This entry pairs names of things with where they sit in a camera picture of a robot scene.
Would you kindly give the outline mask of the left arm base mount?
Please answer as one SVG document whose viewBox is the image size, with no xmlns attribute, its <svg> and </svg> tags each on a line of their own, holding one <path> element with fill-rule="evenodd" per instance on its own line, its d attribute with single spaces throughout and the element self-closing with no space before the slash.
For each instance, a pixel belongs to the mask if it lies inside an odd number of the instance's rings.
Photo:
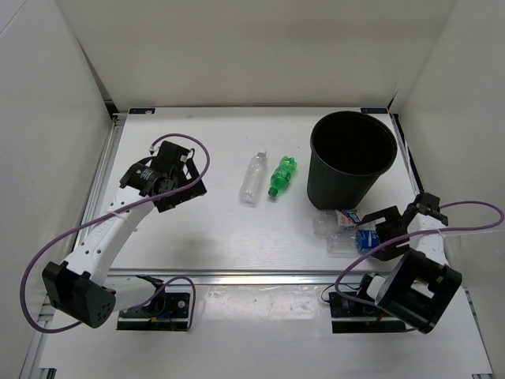
<svg viewBox="0 0 505 379">
<path fill-rule="evenodd" d="M 155 288 L 153 296 L 140 305 L 118 314 L 116 329 L 129 332 L 188 332 L 196 308 L 196 285 L 188 276 L 175 276 L 163 282 L 139 276 Z"/>
</svg>

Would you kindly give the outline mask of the red label clear bottle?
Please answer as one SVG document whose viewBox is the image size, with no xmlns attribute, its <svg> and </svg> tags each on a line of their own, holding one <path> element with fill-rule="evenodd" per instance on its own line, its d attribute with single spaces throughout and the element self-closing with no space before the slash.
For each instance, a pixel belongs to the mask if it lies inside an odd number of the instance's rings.
<svg viewBox="0 0 505 379">
<path fill-rule="evenodd" d="M 361 212 L 356 209 L 324 210 L 319 212 L 312 222 L 314 234 L 327 236 L 351 232 L 361 222 Z"/>
</svg>

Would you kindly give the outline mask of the blue label clear bottle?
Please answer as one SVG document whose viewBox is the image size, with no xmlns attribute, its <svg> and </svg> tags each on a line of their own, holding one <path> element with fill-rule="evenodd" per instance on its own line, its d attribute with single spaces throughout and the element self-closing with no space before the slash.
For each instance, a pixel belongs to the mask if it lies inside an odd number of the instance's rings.
<svg viewBox="0 0 505 379">
<path fill-rule="evenodd" d="M 368 252 L 380 244 L 374 230 L 356 229 L 327 237 L 327 253 L 331 256 L 355 256 Z"/>
</svg>

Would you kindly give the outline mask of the clear plastic bottle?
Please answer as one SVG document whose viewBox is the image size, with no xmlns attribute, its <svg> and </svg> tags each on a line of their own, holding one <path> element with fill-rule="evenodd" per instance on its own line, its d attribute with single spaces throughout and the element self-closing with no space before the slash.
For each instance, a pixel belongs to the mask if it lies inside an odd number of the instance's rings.
<svg viewBox="0 0 505 379">
<path fill-rule="evenodd" d="M 257 204 L 260 187 L 262 186 L 267 169 L 267 152 L 259 151 L 249 161 L 241 188 L 239 200 L 242 204 L 254 207 Z"/>
</svg>

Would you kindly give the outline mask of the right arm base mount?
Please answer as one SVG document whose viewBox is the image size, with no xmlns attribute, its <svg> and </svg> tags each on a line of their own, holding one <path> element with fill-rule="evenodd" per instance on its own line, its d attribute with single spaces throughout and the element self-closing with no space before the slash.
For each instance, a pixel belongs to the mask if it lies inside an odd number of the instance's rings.
<svg viewBox="0 0 505 379">
<path fill-rule="evenodd" d="M 387 315 L 375 306 L 343 298 L 335 291 L 335 285 L 326 286 L 320 300 L 330 307 L 333 334 L 383 334 L 412 332 L 406 324 Z"/>
</svg>

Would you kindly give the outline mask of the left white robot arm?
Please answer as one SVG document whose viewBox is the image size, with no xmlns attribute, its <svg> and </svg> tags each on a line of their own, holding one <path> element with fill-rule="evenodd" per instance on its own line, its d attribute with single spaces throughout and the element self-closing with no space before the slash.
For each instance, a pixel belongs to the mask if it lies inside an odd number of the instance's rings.
<svg viewBox="0 0 505 379">
<path fill-rule="evenodd" d="M 169 316 L 164 281 L 139 275 L 114 282 L 108 280 L 108 272 L 149 213 L 171 210 L 205 192 L 200 173 L 186 154 L 134 163 L 121 178 L 104 220 L 62 263 L 50 262 L 44 268 L 43 283 L 51 305 L 91 328 L 98 328 L 115 312 Z"/>
</svg>

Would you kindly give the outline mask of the black plastic bin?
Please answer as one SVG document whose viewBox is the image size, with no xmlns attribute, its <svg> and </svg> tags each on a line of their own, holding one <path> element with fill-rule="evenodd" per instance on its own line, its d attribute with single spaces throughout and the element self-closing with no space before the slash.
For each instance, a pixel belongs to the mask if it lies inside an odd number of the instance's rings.
<svg viewBox="0 0 505 379">
<path fill-rule="evenodd" d="M 356 111 L 324 116 L 312 129 L 309 145 L 307 195 L 319 210 L 356 207 L 398 152 L 383 122 Z"/>
</svg>

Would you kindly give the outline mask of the green plastic bottle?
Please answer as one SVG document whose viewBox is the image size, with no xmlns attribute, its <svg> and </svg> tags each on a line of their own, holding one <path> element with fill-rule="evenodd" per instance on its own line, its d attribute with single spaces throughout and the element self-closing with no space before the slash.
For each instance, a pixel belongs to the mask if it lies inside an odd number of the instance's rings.
<svg viewBox="0 0 505 379">
<path fill-rule="evenodd" d="M 270 178 L 268 196 L 276 198 L 279 194 L 283 193 L 290 184 L 296 170 L 297 162 L 294 157 L 284 156 L 281 158 L 279 165 L 275 168 Z"/>
</svg>

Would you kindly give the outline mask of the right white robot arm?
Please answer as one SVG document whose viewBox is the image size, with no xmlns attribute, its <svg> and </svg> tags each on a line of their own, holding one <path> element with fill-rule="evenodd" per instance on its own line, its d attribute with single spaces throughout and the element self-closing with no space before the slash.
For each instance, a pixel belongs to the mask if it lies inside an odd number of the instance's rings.
<svg viewBox="0 0 505 379">
<path fill-rule="evenodd" d="M 418 213 L 448 225 L 438 205 L 414 203 L 408 205 L 403 214 L 392 206 L 364 216 L 361 222 L 384 218 L 376 225 L 376 232 L 379 241 L 386 242 L 405 235 Z M 461 285 L 462 274 L 402 242 L 380 250 L 375 256 L 381 261 L 396 257 L 401 260 L 386 278 L 375 274 L 363 277 L 361 288 L 354 296 L 357 311 L 371 316 L 382 310 L 423 334 L 431 332 Z"/>
</svg>

